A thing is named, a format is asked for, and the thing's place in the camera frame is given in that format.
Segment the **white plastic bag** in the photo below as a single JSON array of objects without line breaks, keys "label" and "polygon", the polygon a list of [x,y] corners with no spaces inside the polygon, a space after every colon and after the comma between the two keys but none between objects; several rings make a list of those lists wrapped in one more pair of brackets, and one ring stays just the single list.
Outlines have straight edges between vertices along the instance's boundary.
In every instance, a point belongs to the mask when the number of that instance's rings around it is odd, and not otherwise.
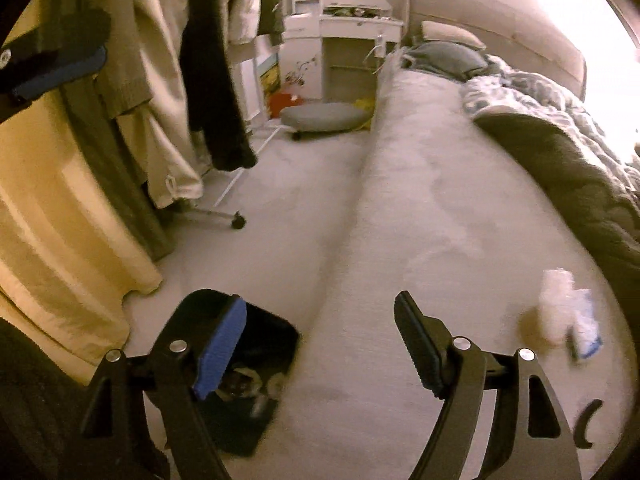
[{"label": "white plastic bag", "polygon": [[562,268],[544,270],[538,296],[541,337],[552,346],[564,344],[575,322],[574,275]]}]

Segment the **black curved plastic piece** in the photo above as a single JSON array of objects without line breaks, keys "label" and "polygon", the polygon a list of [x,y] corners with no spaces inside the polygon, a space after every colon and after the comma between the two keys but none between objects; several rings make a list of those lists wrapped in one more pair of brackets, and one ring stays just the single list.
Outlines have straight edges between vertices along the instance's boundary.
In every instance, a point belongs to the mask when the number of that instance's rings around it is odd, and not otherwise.
[{"label": "black curved plastic piece", "polygon": [[574,445],[578,450],[590,450],[593,443],[587,439],[588,426],[594,414],[603,406],[601,399],[593,399],[578,415],[573,429]]}]

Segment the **beige hanging sweater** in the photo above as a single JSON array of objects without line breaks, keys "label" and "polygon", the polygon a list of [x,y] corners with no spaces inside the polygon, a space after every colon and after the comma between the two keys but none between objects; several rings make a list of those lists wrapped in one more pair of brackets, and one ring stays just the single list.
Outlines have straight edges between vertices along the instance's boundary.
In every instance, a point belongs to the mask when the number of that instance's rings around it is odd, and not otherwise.
[{"label": "beige hanging sweater", "polygon": [[186,90],[178,63],[178,38],[188,0],[52,0],[51,9],[105,12],[111,19],[106,63],[98,76],[64,84],[71,118],[112,120],[142,105],[157,115],[183,117]]}]

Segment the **brown cardboard tape roll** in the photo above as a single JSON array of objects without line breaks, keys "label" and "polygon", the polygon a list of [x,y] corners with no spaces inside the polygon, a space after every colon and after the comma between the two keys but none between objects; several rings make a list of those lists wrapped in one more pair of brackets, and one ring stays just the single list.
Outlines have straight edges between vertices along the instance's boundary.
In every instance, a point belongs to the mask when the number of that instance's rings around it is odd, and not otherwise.
[{"label": "brown cardboard tape roll", "polygon": [[536,307],[527,309],[518,318],[518,336],[527,348],[538,352],[550,349],[548,341],[542,336]]}]

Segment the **black hanging garment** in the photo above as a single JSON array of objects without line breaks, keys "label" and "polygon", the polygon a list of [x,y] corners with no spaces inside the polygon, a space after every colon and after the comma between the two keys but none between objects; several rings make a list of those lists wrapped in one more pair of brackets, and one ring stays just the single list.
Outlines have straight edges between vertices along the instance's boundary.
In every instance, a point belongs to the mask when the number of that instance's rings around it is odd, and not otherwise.
[{"label": "black hanging garment", "polygon": [[179,63],[189,126],[204,136],[213,166],[220,171],[250,169],[250,146],[228,66],[220,0],[188,0]]}]

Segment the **grey bed with mattress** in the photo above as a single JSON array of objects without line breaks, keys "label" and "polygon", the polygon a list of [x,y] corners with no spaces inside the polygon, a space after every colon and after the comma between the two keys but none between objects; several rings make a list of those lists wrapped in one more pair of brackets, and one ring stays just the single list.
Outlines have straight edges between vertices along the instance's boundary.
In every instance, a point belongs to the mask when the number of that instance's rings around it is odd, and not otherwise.
[{"label": "grey bed with mattress", "polygon": [[518,318],[544,270],[596,300],[604,347],[584,364],[541,355],[565,416],[603,406],[578,455],[584,479],[628,479],[639,440],[639,326],[532,176],[463,111],[455,82],[387,64],[352,223],[277,415],[237,479],[405,479],[440,408],[393,319],[406,290],[480,348],[524,346]]}]

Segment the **blue white tissue pack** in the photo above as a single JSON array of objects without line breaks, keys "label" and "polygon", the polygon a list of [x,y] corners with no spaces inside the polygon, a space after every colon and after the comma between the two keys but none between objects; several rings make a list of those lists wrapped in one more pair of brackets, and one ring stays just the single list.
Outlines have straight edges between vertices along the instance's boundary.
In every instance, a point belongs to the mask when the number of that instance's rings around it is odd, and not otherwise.
[{"label": "blue white tissue pack", "polygon": [[570,313],[573,315],[570,342],[574,359],[578,363],[588,361],[603,346],[600,326],[596,319],[596,305],[590,289],[574,290],[570,296]]}]

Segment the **red box on floor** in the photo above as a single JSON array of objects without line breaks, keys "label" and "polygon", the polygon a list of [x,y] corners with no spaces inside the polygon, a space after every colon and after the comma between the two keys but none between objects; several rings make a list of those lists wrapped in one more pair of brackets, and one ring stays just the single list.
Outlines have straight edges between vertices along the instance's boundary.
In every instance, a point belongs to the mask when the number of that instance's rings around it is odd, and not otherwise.
[{"label": "red box on floor", "polygon": [[271,118],[279,118],[282,110],[288,107],[302,105],[305,100],[298,94],[284,91],[274,92],[269,98],[269,111]]}]

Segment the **dark grey fuzzy blanket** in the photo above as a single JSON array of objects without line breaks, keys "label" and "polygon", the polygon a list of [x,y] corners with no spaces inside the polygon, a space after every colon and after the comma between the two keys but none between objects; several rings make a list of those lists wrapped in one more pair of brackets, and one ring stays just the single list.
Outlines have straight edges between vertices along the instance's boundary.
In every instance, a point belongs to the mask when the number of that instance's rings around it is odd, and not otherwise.
[{"label": "dark grey fuzzy blanket", "polygon": [[548,120],[520,114],[474,122],[536,181],[608,281],[630,327],[639,326],[639,200],[600,160]]}]

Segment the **grey round rolling stool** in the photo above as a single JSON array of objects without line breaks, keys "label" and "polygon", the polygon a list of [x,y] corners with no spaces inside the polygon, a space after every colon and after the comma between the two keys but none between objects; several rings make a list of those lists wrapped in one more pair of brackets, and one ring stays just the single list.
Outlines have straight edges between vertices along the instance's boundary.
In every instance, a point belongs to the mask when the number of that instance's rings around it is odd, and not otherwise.
[{"label": "grey round rolling stool", "polygon": [[372,117],[368,110],[344,102],[311,103],[285,107],[281,110],[281,125],[292,131],[292,139],[305,134],[325,134],[355,130]]}]

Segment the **white vanity desk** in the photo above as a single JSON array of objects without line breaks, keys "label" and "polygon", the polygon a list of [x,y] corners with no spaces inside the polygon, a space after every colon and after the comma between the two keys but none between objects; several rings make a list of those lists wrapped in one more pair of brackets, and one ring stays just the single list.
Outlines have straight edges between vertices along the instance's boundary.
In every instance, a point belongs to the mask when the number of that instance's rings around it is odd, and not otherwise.
[{"label": "white vanity desk", "polygon": [[290,0],[279,50],[282,88],[305,101],[374,96],[404,22],[388,0]]}]

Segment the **grey patterned duvet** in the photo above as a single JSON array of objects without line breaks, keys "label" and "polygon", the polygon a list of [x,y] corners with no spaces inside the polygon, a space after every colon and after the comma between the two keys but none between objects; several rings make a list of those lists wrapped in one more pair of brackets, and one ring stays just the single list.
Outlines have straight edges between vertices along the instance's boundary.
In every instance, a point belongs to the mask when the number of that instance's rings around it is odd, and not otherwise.
[{"label": "grey patterned duvet", "polygon": [[535,117],[560,128],[578,152],[613,176],[627,191],[639,193],[639,163],[625,162],[592,118],[584,103],[552,79],[511,67],[488,55],[488,67],[469,79],[460,90],[463,109],[470,118],[500,114]]}]

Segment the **dark grey pillow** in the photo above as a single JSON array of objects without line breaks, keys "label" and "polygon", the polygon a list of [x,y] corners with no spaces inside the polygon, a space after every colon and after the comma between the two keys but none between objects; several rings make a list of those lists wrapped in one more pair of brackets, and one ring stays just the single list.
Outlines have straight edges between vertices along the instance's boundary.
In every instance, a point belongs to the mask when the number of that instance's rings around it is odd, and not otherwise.
[{"label": "dark grey pillow", "polygon": [[484,55],[448,41],[429,41],[408,48],[401,55],[400,66],[461,82],[492,74]]}]

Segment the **beige pillow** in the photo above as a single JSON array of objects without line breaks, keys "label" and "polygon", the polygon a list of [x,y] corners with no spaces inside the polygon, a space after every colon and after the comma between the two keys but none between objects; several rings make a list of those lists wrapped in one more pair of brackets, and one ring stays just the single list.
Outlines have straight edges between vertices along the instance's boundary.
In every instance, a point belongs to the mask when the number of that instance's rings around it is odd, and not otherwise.
[{"label": "beige pillow", "polygon": [[446,41],[462,44],[475,51],[484,51],[486,44],[472,32],[456,26],[435,21],[423,21],[421,32],[425,41]]}]

